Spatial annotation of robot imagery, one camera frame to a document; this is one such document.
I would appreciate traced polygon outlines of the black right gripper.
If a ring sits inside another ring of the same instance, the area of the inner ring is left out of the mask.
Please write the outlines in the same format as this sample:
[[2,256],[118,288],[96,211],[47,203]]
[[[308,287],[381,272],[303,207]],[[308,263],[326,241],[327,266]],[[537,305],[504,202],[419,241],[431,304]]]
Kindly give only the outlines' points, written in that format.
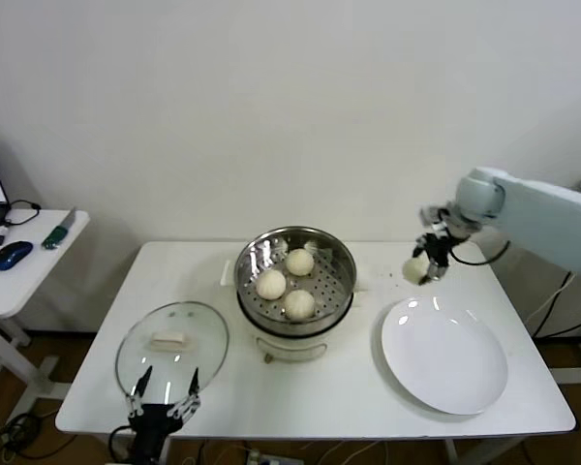
[[419,285],[440,281],[445,275],[445,267],[449,267],[450,237],[426,233],[419,237],[413,248],[412,256],[420,257],[424,252],[431,262],[419,279]]

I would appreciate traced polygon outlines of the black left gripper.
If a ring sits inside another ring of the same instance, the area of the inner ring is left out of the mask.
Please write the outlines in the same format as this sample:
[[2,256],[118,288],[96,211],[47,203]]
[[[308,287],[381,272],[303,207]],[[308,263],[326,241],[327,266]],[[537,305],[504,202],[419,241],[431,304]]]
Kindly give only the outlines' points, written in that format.
[[199,409],[199,369],[191,379],[188,394],[171,408],[164,404],[144,404],[143,397],[150,381],[153,366],[149,365],[126,394],[131,429],[136,433],[129,460],[132,464],[158,464],[168,436],[183,426],[182,418],[191,418]]

